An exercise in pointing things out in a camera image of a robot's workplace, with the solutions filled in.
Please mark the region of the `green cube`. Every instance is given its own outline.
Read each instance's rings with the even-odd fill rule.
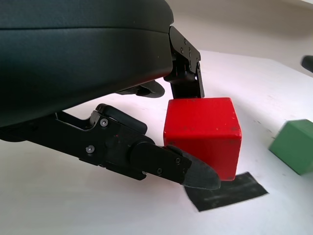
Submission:
[[[269,150],[299,175],[313,171],[313,123],[288,121]]]

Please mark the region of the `black tape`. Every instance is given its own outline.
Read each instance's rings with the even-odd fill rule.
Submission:
[[[222,181],[220,189],[205,190],[185,187],[198,211],[206,211],[260,197],[268,192],[249,172],[237,175],[234,181]]]

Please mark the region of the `white tabletop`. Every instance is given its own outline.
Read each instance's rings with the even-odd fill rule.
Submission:
[[[311,235],[313,174],[297,175],[268,145],[286,120],[313,120],[313,79],[268,59],[201,53],[206,97],[231,97],[240,120],[237,173],[249,171],[268,195],[199,213],[178,184],[152,175],[140,182],[36,144],[0,141],[0,234]],[[99,103],[115,106],[162,144],[171,91],[160,83],[159,99],[112,94],[68,112],[87,118]]]

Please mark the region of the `white wall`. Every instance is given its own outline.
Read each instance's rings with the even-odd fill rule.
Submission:
[[[313,9],[313,0],[283,0],[290,2],[292,4],[296,4],[298,6],[308,7]]]
[[[281,0],[167,0],[174,26],[196,48],[300,66],[313,54],[313,11]]]

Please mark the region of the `metal bracket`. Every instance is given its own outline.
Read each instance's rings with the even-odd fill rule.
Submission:
[[[86,120],[58,112],[0,128],[0,138],[37,143],[137,180],[146,178],[144,171],[182,183],[191,161],[155,146],[146,132],[143,122],[100,104]]]
[[[173,26],[170,27],[173,70],[164,77],[171,83],[174,98],[203,98],[200,52]]]

